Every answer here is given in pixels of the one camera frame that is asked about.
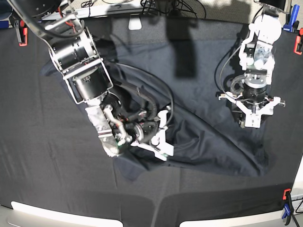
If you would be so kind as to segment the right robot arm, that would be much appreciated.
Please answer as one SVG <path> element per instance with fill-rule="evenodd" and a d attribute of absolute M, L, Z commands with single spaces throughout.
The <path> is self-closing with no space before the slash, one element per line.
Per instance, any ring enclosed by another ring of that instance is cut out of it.
<path fill-rule="evenodd" d="M 78 105 L 86 105 L 110 157 L 138 147 L 162 161 L 174 155 L 166 140 L 174 106 L 162 110 L 142 88 L 113 82 L 94 38 L 69 0 L 11 0 L 13 11 L 48 47 L 51 61 Z"/>

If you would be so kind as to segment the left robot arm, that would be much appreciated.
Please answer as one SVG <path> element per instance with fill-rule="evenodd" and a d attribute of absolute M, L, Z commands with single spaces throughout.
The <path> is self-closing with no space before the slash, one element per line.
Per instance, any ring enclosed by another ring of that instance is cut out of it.
<path fill-rule="evenodd" d="M 289 14 L 289 0 L 259 0 L 262 13 L 249 24 L 249 33 L 235 51 L 243 74 L 232 79 L 230 90 L 219 99 L 231 103 L 231 112 L 242 128 L 260 128 L 274 114 L 278 105 L 285 106 L 278 96 L 268 95 L 275 68 L 273 45 L 282 33 L 279 14 Z"/>

